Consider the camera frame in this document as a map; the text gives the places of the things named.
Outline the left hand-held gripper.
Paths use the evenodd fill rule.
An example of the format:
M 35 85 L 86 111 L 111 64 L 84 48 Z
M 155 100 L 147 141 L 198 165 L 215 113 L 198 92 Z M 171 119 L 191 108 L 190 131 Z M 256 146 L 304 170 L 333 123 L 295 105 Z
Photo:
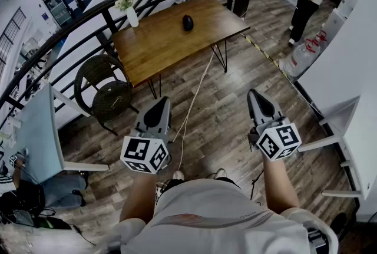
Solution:
M 154 135 L 167 135 L 170 129 L 171 101 L 161 97 L 142 108 L 137 115 L 135 127 Z M 120 160 L 132 171 L 157 174 L 171 162 L 167 141 L 150 133 L 132 129 L 123 139 Z

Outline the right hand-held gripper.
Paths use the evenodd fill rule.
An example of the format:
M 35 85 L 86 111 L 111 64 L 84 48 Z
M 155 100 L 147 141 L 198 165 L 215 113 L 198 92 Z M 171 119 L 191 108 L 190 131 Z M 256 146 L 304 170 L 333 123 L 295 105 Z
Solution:
M 289 157 L 302 144 L 294 123 L 282 117 L 278 103 L 269 95 L 250 89 L 247 93 L 250 118 L 257 127 L 247 135 L 251 151 L 260 150 L 269 161 Z M 265 123 L 265 118 L 276 118 Z

